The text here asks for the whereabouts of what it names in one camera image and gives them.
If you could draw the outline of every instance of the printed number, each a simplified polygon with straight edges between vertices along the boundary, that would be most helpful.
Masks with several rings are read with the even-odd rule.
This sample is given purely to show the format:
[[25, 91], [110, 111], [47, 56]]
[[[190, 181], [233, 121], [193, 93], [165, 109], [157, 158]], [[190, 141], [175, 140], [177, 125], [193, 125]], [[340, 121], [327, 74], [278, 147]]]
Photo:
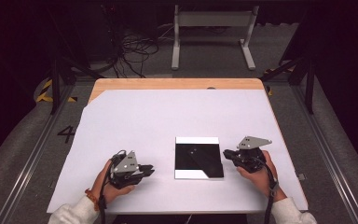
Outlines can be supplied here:
[[66, 140], [65, 143], [69, 142], [69, 138], [71, 137], [71, 135], [75, 135], [75, 133], [72, 133], [72, 130], [74, 129], [74, 127], [72, 127], [71, 125], [69, 125], [68, 127], [66, 127], [64, 130], [60, 131], [59, 133], [57, 133], [57, 135], [66, 135]]

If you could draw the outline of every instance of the white tabletop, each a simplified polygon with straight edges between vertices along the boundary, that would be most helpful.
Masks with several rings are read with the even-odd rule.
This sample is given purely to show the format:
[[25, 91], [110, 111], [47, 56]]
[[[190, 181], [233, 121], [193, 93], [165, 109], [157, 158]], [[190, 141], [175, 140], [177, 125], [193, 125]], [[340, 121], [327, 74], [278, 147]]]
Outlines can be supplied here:
[[236, 150], [245, 135], [272, 140], [268, 150], [280, 185], [297, 208], [308, 210], [287, 147], [264, 90], [105, 91], [83, 111], [48, 212], [76, 203], [106, 161], [135, 151], [155, 173], [108, 205], [114, 214], [253, 213], [267, 199], [221, 154], [223, 179], [174, 178], [175, 137], [218, 137], [220, 150]]

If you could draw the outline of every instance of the table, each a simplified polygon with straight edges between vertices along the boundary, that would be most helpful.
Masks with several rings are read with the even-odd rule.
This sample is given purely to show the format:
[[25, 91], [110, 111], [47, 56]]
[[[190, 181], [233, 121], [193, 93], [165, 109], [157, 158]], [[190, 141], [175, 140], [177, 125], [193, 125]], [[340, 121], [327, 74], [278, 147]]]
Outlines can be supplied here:
[[266, 137], [285, 192], [308, 210], [269, 99], [255, 78], [99, 79], [48, 207], [76, 203], [108, 158], [134, 150], [156, 172], [106, 210], [111, 214], [253, 213], [267, 199], [222, 155], [222, 180], [175, 180], [175, 136], [217, 136], [235, 149], [245, 134]]

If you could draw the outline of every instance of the hand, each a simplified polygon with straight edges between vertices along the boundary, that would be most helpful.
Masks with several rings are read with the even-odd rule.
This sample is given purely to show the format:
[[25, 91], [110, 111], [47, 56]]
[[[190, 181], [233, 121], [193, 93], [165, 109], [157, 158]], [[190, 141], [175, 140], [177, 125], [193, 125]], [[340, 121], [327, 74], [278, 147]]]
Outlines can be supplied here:
[[[110, 162], [111, 161], [109, 160], [106, 163], [104, 168], [97, 175], [97, 178], [95, 179], [94, 185], [92, 186], [91, 194], [96, 199], [100, 198], [101, 186], [103, 185], [103, 179], [104, 179], [104, 176], [106, 174], [107, 169], [109, 169]], [[116, 197], [118, 197], [120, 195], [125, 195], [125, 194], [130, 193], [133, 189], [135, 189], [135, 186], [133, 186], [133, 185], [127, 186], [127, 187], [125, 187], [123, 189], [116, 189], [111, 184], [105, 185], [104, 188], [103, 188], [103, 195], [104, 195], [106, 204], [111, 203]]]
[[[269, 153], [265, 150], [263, 150], [264, 157], [266, 158], [266, 165], [271, 170], [272, 174], [276, 179], [278, 179], [277, 170], [275, 168], [274, 163], [271, 160], [271, 157]], [[238, 166], [237, 171], [241, 174], [241, 176], [245, 177], [246, 179], [249, 179], [252, 181], [252, 183], [260, 190], [264, 195], [267, 197], [270, 195], [270, 189], [269, 189], [269, 175], [267, 173], [266, 169], [261, 169], [257, 172], [254, 172], [250, 174], [242, 167]], [[286, 195], [284, 194], [283, 190], [281, 188], [278, 188], [276, 195], [274, 197], [274, 202], [277, 202], [279, 200], [285, 199]]]

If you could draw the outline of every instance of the white sleeve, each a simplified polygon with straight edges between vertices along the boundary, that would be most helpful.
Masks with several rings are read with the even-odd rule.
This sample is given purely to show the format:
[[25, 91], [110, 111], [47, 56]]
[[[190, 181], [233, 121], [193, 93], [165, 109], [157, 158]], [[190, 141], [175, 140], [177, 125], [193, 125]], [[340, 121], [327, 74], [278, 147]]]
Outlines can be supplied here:
[[277, 224], [314, 224], [317, 223], [311, 213], [301, 213], [298, 211], [293, 198], [286, 198], [277, 201], [272, 205], [272, 215], [275, 217]]
[[57, 209], [51, 215], [48, 224], [93, 223], [99, 214], [94, 211], [94, 203], [87, 196], [83, 196], [75, 206], [64, 204]]

